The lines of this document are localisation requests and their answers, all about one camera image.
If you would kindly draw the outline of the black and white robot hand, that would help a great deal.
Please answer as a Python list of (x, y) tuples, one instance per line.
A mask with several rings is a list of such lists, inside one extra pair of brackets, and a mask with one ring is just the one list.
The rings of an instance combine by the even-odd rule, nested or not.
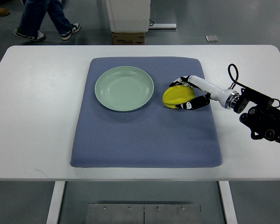
[(239, 97), (233, 89), (221, 89), (218, 86), (198, 76), (183, 76), (176, 79), (169, 87), (185, 85), (194, 89), (196, 97), (189, 102), (176, 105), (178, 109), (196, 110), (207, 106), (211, 100), (215, 100), (225, 109), (231, 109)]

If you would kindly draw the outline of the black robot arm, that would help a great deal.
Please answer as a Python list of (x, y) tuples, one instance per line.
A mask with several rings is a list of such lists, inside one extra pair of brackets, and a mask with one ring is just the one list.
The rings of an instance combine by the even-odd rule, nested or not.
[(280, 100), (239, 83), (236, 65), (228, 66), (228, 74), (232, 80), (231, 90), (235, 85), (241, 86), (241, 92), (231, 97), (228, 106), (240, 114), (239, 121), (251, 130), (251, 138), (280, 143), (280, 105), (273, 106)]

